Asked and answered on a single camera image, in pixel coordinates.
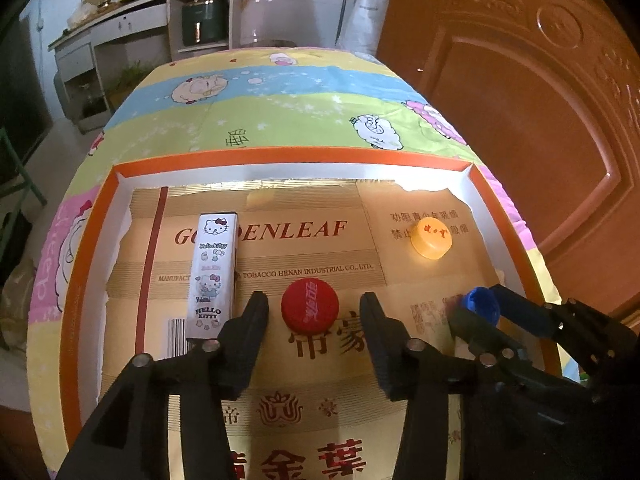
carved door panel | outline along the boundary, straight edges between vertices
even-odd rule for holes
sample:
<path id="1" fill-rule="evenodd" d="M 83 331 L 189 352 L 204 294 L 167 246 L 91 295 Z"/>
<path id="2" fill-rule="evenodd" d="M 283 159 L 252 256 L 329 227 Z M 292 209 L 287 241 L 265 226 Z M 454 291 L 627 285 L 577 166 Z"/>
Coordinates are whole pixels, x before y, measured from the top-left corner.
<path id="1" fill-rule="evenodd" d="M 601 0 L 391 0 L 378 57 L 502 182 L 564 298 L 640 298 L 640 61 Z"/>

red stripe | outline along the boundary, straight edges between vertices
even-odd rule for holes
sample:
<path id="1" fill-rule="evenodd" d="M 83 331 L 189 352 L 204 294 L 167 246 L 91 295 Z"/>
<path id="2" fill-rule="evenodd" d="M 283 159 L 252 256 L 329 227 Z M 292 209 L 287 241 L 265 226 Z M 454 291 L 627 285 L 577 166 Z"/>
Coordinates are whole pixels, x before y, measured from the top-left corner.
<path id="1" fill-rule="evenodd" d="M 138 300 L 138 319 L 136 320 L 136 354 L 140 354 L 145 351 L 146 306 L 149 299 L 151 270 L 154 266 L 156 245 L 158 244 L 160 224 L 162 223 L 162 214 L 164 213 L 164 206 L 166 205 L 166 196 L 168 191 L 168 187 L 160 188 L 156 216 L 154 217 L 154 224 L 151 228 L 151 235 L 149 236 L 149 246 L 146 248 L 145 267 L 142 270 L 142 283 L 140 284 L 140 298 Z"/>

yellow bottle cap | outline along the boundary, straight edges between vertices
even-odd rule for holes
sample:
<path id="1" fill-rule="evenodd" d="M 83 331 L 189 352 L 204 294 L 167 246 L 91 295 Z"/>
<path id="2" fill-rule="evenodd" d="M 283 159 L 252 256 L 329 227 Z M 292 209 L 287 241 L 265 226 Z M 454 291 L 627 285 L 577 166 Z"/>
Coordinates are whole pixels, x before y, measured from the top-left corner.
<path id="1" fill-rule="evenodd" d="M 414 226 L 411 243 L 420 256 L 439 260 L 451 248 L 451 232 L 440 220 L 427 216 Z"/>

white rectangular box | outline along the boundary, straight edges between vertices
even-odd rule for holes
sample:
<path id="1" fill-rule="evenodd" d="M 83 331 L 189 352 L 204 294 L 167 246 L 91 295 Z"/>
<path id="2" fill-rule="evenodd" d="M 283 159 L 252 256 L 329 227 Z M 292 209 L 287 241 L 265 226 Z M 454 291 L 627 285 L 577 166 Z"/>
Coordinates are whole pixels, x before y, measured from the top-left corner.
<path id="1" fill-rule="evenodd" d="M 200 215 L 191 261 L 187 339 L 216 338 L 231 317 L 237 238 L 236 213 Z"/>

cabinet drawer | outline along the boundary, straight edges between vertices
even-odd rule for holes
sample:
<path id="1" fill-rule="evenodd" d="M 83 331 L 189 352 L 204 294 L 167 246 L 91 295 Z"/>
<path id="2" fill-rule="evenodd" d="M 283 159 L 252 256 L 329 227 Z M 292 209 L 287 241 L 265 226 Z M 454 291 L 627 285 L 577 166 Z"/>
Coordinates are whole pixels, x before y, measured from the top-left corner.
<path id="1" fill-rule="evenodd" d="M 91 42 L 94 46 L 100 45 L 107 41 L 124 38 L 129 34 L 165 26 L 166 4 L 147 7 L 146 9 L 127 12 L 96 25 L 91 31 Z"/>
<path id="2" fill-rule="evenodd" d="M 56 60 L 60 79 L 66 83 L 77 75 L 91 70 L 94 67 L 94 58 L 91 55 L 91 46 L 88 44 L 69 52 Z"/>

